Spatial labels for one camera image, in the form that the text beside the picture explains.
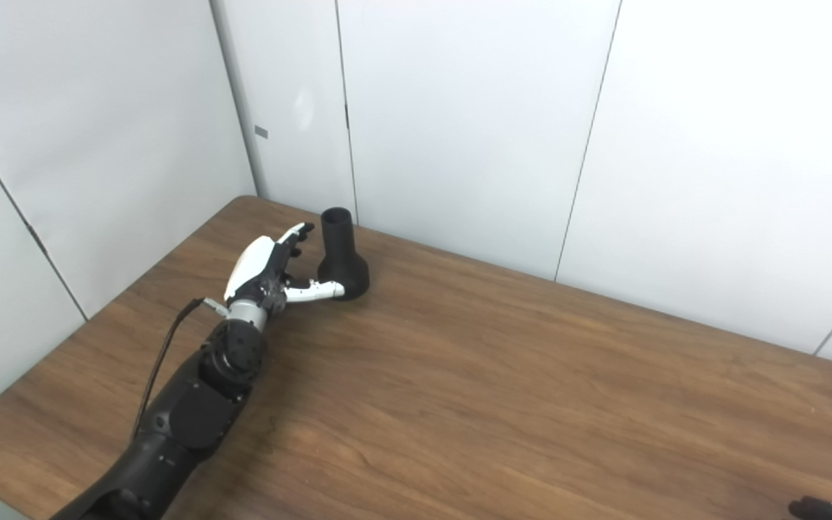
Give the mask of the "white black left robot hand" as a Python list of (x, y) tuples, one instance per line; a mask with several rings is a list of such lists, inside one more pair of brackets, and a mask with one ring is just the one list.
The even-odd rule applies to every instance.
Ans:
[(298, 244), (306, 241), (314, 228), (311, 222), (300, 222), (288, 228), (278, 240), (263, 235), (245, 247), (224, 293), (231, 315), (239, 305), (261, 308), (268, 315), (274, 315), (287, 304), (338, 300), (346, 296), (345, 287), (337, 281), (296, 282), (287, 273), (290, 261), (300, 256)]

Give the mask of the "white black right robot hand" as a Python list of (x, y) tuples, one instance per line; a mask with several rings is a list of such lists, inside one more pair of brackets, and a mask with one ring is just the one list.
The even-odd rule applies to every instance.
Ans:
[(790, 501), (788, 511), (796, 519), (832, 520), (832, 501), (805, 495)]

